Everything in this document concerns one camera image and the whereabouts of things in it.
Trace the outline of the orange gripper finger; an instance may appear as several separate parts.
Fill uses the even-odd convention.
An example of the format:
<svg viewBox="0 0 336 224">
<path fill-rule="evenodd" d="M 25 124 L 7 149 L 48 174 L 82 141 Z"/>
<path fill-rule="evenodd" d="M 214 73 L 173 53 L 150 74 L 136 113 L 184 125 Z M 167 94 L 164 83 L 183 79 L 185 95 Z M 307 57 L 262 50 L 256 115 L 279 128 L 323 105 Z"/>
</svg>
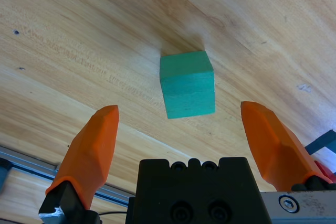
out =
<svg viewBox="0 0 336 224">
<path fill-rule="evenodd" d="M 72 140 L 46 190 L 41 218 L 74 218 L 90 210 L 96 191 L 107 181 L 119 125 L 117 105 L 98 110 Z"/>
<path fill-rule="evenodd" d="M 265 106 L 244 101 L 241 115 L 249 148 L 262 178 L 277 191 L 289 191 L 315 176 L 328 184 L 325 176 L 296 135 Z"/>
</svg>

